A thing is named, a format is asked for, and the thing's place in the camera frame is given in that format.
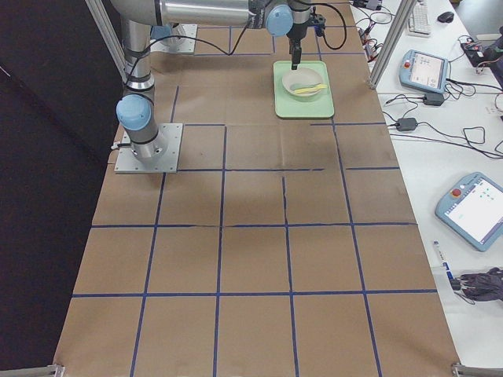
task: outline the black mouse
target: black mouse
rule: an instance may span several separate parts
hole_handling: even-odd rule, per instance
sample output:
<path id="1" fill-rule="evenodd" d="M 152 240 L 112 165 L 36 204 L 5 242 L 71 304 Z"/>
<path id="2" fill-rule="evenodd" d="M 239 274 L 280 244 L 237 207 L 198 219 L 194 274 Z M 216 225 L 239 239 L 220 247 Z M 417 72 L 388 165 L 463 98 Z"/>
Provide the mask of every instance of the black mouse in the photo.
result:
<path id="1" fill-rule="evenodd" d="M 447 23 L 453 22 L 453 19 L 454 19 L 454 13 L 452 13 L 452 12 L 445 12 L 437 17 L 438 21 L 447 22 Z"/>

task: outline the black wall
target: black wall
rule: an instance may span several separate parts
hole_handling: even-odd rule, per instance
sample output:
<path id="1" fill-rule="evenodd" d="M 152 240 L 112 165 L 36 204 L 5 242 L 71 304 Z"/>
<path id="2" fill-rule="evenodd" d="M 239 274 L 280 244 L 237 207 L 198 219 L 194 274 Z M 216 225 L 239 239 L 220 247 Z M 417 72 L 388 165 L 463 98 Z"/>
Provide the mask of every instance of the black wall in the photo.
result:
<path id="1" fill-rule="evenodd" d="M 120 76 L 84 0 L 0 12 L 0 370 L 52 364 L 116 132 Z M 118 15 L 109 11 L 114 25 Z"/>

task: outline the tablet screen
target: tablet screen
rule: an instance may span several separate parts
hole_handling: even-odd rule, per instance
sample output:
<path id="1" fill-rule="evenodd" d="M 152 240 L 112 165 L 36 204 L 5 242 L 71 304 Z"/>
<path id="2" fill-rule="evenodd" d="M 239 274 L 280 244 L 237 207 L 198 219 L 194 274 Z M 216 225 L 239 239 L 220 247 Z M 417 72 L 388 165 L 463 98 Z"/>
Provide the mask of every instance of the tablet screen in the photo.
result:
<path id="1" fill-rule="evenodd" d="M 503 225 L 503 192 L 480 178 L 445 215 L 484 244 Z"/>
<path id="2" fill-rule="evenodd" d="M 416 53 L 410 81 L 438 89 L 442 82 L 442 66 L 443 60 L 438 57 Z"/>

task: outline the white bowl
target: white bowl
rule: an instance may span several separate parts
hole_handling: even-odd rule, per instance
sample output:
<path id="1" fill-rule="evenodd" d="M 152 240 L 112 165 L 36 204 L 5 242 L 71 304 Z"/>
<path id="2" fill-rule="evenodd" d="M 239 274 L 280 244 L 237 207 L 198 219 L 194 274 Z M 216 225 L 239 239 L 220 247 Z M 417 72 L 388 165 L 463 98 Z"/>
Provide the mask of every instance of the white bowl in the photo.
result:
<path id="1" fill-rule="evenodd" d="M 322 89 L 313 90 L 312 92 L 309 93 L 295 93 L 294 90 L 290 88 L 295 84 L 300 84 L 303 86 L 313 86 L 317 84 L 322 84 L 323 78 L 320 76 L 319 73 L 313 71 L 310 68 L 297 68 L 294 71 L 287 71 L 281 78 L 281 82 L 285 90 L 289 92 L 292 96 L 311 97 L 315 94 L 318 94 Z"/>

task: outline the blue joint cap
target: blue joint cap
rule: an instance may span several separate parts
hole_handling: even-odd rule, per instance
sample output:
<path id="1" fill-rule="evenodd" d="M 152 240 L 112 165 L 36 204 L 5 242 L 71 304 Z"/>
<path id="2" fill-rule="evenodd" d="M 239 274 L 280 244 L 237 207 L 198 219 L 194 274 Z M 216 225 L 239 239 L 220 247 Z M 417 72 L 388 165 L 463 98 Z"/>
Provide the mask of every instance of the blue joint cap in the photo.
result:
<path id="1" fill-rule="evenodd" d="M 149 102 L 137 94 L 130 94 L 119 101 L 117 118 L 129 131 L 139 131 L 149 124 L 152 110 Z"/>
<path id="2" fill-rule="evenodd" d="M 274 37 L 286 35 L 293 26 L 292 10 L 286 4 L 276 5 L 266 20 L 268 32 Z"/>
<path id="3" fill-rule="evenodd" d="M 160 39 L 167 37 L 172 34 L 171 26 L 154 26 L 150 31 L 150 38 L 152 39 Z"/>

